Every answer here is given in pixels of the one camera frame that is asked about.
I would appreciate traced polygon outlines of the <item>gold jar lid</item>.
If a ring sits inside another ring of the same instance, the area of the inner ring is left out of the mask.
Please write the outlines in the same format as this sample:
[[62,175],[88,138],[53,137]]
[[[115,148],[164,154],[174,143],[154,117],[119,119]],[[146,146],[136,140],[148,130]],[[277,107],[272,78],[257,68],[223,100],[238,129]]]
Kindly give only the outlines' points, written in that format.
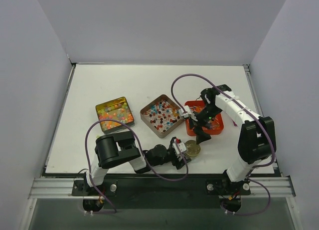
[[195,140],[188,140],[185,142],[186,152],[189,157],[197,157],[201,152],[201,147]]

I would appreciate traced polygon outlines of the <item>gold tin with star candies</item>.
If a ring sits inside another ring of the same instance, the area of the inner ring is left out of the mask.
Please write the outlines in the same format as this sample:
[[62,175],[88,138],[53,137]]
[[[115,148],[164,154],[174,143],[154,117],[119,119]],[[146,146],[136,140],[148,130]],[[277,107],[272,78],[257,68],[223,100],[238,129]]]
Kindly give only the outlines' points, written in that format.
[[129,107],[126,97],[119,97],[95,106],[95,110],[99,120],[111,119],[114,121],[103,121],[100,123],[101,130],[104,134],[119,131],[123,129],[124,123],[128,126],[134,126],[135,119]]

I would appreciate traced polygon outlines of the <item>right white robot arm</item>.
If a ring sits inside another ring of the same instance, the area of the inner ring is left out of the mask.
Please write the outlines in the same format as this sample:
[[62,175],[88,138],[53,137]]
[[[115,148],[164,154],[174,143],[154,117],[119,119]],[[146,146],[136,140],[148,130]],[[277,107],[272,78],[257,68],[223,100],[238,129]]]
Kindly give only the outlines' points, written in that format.
[[251,172],[258,168],[263,160],[275,156],[274,121],[248,108],[226,84],[216,88],[206,88],[201,91],[200,97],[204,102],[204,108],[200,112],[192,111],[188,118],[189,127],[196,135],[197,144],[211,139],[203,129],[211,129],[211,120],[221,112],[225,112],[240,127],[238,157],[223,172],[221,180],[221,190],[232,194],[244,184]]

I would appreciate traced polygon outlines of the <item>beige tin with lollipops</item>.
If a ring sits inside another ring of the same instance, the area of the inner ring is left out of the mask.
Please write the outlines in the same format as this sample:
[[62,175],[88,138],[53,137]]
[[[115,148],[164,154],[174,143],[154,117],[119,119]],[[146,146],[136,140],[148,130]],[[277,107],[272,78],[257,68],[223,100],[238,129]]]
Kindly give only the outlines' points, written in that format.
[[159,138],[164,138],[183,123],[179,109],[175,102],[162,94],[140,110],[140,118]]

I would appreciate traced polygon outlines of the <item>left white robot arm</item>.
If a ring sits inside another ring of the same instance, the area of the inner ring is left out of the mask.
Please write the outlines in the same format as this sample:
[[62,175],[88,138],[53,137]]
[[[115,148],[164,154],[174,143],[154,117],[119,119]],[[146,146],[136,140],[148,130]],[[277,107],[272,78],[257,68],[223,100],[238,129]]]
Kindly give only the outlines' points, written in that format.
[[96,139],[95,160],[86,174],[83,189],[89,195],[97,195],[108,170],[124,163],[129,163],[135,173],[149,172],[152,167],[171,163],[176,169],[181,169],[191,158],[186,156],[186,145],[180,139],[173,137],[169,147],[155,145],[150,150],[140,151],[135,143],[132,132],[103,135]]

